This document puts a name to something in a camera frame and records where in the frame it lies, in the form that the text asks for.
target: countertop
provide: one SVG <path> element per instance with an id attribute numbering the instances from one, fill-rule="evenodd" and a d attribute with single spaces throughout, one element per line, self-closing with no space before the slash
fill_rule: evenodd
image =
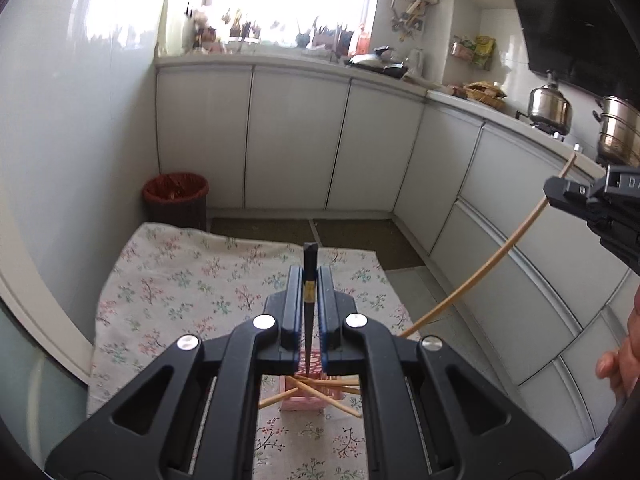
<path id="1" fill-rule="evenodd" d="M 324 73 L 352 80 L 367 82 L 373 85 L 390 88 L 396 91 L 406 92 L 413 96 L 424 99 L 425 102 L 435 102 L 456 108 L 464 113 L 474 115 L 482 120 L 497 124 L 503 128 L 511 130 L 541 147 L 555 153 L 567 160 L 574 152 L 573 146 L 563 144 L 558 140 L 544 134 L 543 132 L 518 121 L 515 118 L 503 114 L 493 108 L 477 103 L 453 97 L 436 90 L 427 90 L 421 86 L 413 85 L 405 81 L 393 79 L 391 77 L 368 72 L 366 70 L 347 67 L 340 64 L 329 63 L 322 60 L 304 59 L 300 57 L 281 56 L 259 56 L 254 54 L 200 54 L 192 53 L 184 56 L 156 56 L 154 64 L 158 69 L 168 67 L 189 67 L 198 65 L 251 65 L 251 66 L 271 66 L 280 68 L 290 68 L 308 72 Z M 589 175 L 591 178 L 601 178 L 605 174 L 603 167 L 597 165 L 587 156 L 579 153 L 575 162 L 575 167 Z"/>

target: floral pattern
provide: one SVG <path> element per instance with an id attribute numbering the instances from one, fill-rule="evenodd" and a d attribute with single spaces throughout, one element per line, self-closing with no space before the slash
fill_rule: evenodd
<path id="1" fill-rule="evenodd" d="M 375 253 L 321 248 L 337 290 L 358 310 L 399 333 L 411 320 L 388 284 Z M 302 263 L 302 247 L 238 240 L 161 224 L 144 224 L 122 250 L 105 284 L 96 314 L 88 413 L 91 414 L 181 335 L 230 333 L 262 312 L 266 298 L 284 290 L 289 266 Z M 317 348 L 318 332 L 314 330 Z M 264 376 L 261 396 L 280 381 Z M 359 396 L 342 401 L 362 410 Z M 260 410 L 254 478 L 366 480 L 361 420 L 333 406 L 281 412 Z"/>

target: black range hood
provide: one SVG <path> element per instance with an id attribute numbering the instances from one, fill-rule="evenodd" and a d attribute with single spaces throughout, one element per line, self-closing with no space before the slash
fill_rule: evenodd
<path id="1" fill-rule="evenodd" d="M 515 0 L 533 72 L 640 106 L 637 4 L 628 0 Z"/>

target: tile floor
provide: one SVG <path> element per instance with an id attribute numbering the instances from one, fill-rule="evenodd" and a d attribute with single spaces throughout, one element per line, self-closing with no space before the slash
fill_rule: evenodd
<path id="1" fill-rule="evenodd" d="M 324 247 L 375 251 L 389 282 L 413 320 L 426 314 L 446 297 L 420 256 L 391 220 L 214 218 L 210 230 L 214 234 L 234 238 L 297 245 L 317 241 Z M 484 352 L 454 307 L 425 326 L 420 333 L 443 338 L 476 370 L 501 389 Z"/>

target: trash can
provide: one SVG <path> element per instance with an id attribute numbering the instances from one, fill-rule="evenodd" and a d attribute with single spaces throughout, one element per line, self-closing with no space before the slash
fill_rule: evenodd
<path id="1" fill-rule="evenodd" d="M 142 188 L 149 220 L 176 227 L 207 230 L 209 183 L 194 173 L 167 173 Z"/>

